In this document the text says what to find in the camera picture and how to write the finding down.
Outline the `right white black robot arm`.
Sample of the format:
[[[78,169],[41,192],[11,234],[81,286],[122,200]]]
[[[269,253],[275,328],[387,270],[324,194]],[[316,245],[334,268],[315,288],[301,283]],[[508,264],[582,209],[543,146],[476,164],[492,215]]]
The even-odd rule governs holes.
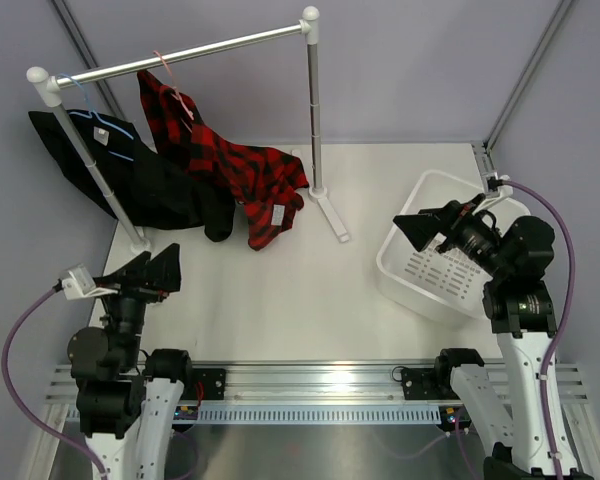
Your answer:
[[[442,350],[434,363],[434,388],[456,396],[477,430],[485,452],[483,478],[584,479],[564,427],[555,363],[560,329],[544,282],[554,259],[554,230],[525,215],[501,232],[485,222],[493,215],[481,209],[484,200],[479,194],[393,219],[417,251],[441,235],[438,253],[457,249],[490,277],[483,307],[506,367],[510,403],[499,399],[474,349]]]

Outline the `pink clothes hanger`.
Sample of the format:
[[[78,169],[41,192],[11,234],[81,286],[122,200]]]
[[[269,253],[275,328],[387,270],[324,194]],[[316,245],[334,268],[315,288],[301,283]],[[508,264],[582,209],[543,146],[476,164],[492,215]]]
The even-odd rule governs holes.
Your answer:
[[[187,106],[187,104],[185,103],[185,101],[184,101],[184,99],[183,99],[183,97],[182,97],[182,95],[181,95],[181,93],[179,91],[179,88],[178,88],[178,85],[177,85],[177,82],[176,82],[176,77],[173,74],[173,72],[172,72],[169,64],[165,61],[163,55],[159,51],[154,50],[153,54],[160,60],[160,62],[162,63],[163,67],[165,68],[165,70],[167,71],[167,73],[168,73],[168,75],[169,75],[169,77],[171,79],[174,98],[179,101],[179,103],[181,104],[184,112],[187,114],[187,116],[189,117],[189,119],[191,121],[194,121],[195,120],[194,114],[189,109],[189,107]]]

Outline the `red black plaid shirt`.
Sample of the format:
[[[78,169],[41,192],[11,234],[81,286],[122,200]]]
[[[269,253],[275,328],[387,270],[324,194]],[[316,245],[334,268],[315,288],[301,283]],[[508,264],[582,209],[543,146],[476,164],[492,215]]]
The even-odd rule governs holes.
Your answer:
[[[309,186],[302,161],[273,147],[232,143],[205,124],[192,98],[147,70],[137,74],[142,108],[157,152],[241,204],[255,251],[290,230]]]

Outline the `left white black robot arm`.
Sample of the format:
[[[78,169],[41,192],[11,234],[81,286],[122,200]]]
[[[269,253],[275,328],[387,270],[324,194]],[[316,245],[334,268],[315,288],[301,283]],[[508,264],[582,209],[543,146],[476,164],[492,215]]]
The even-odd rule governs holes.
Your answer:
[[[93,277],[84,265],[60,279],[69,300],[98,299],[99,327],[68,342],[70,375],[78,388],[80,431],[96,479],[162,479],[177,404],[195,385],[185,350],[156,349],[138,361],[148,305],[181,288],[180,246],[143,252],[114,272]]]

